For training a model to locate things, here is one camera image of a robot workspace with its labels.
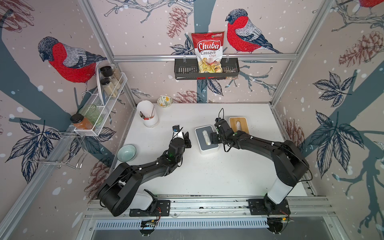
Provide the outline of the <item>white tissue box base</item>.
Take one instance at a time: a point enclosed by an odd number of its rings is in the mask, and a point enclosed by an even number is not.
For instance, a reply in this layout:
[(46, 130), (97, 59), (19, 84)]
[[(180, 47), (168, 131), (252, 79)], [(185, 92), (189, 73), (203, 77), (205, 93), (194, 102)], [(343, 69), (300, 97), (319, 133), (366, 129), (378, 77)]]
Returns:
[(219, 150), (219, 147), (219, 145), (215, 144), (199, 146), (201, 155), (214, 154)]

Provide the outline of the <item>orange yellow tissue pack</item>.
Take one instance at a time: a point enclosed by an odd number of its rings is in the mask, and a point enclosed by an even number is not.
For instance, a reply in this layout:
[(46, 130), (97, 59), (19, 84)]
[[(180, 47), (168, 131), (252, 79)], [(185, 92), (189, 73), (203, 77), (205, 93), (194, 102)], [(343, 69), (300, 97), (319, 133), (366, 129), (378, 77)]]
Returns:
[(238, 131), (242, 130), (242, 125), (241, 125), (240, 121), (236, 121), (236, 128), (237, 128)]

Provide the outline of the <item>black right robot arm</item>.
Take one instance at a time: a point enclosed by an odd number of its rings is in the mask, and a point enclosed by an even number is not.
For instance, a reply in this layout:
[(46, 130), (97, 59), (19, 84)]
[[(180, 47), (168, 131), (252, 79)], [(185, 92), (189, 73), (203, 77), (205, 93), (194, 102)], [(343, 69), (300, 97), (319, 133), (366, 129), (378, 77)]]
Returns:
[(264, 208), (268, 212), (276, 210), (304, 174), (310, 170), (305, 157), (292, 141), (272, 142), (243, 131), (234, 132), (228, 122), (220, 117), (215, 119), (215, 128), (217, 133), (212, 137), (224, 147), (250, 151), (274, 163), (277, 178), (264, 196)]

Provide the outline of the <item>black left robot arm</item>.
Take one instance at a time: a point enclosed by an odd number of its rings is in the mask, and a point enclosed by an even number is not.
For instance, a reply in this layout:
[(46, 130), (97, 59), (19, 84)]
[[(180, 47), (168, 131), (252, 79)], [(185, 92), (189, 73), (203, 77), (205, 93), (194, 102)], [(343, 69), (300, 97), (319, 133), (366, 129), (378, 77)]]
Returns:
[(131, 205), (141, 184), (170, 175), (182, 165), (184, 152), (191, 147), (189, 132), (174, 131), (169, 148), (155, 161), (136, 166), (121, 163), (99, 187), (100, 205), (114, 217), (121, 215)]

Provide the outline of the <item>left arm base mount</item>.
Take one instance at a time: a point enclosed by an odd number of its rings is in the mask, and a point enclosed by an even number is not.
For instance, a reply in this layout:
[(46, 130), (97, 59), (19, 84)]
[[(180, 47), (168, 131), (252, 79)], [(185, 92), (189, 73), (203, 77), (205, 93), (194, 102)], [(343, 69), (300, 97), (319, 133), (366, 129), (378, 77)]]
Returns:
[(149, 237), (160, 226), (161, 218), (170, 215), (171, 201), (159, 200), (152, 192), (144, 189), (143, 193), (135, 195), (130, 208), (130, 217), (155, 217), (140, 222), (140, 233), (143, 237)]

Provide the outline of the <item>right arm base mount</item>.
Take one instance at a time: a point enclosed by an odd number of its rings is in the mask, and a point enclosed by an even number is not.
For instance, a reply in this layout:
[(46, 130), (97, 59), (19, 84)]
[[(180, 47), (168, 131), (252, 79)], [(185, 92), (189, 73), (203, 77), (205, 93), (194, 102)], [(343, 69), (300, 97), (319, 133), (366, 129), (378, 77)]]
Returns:
[(267, 229), (273, 234), (280, 234), (291, 220), (291, 210), (287, 199), (275, 204), (267, 195), (263, 199), (248, 199), (247, 208), (252, 216), (267, 216)]

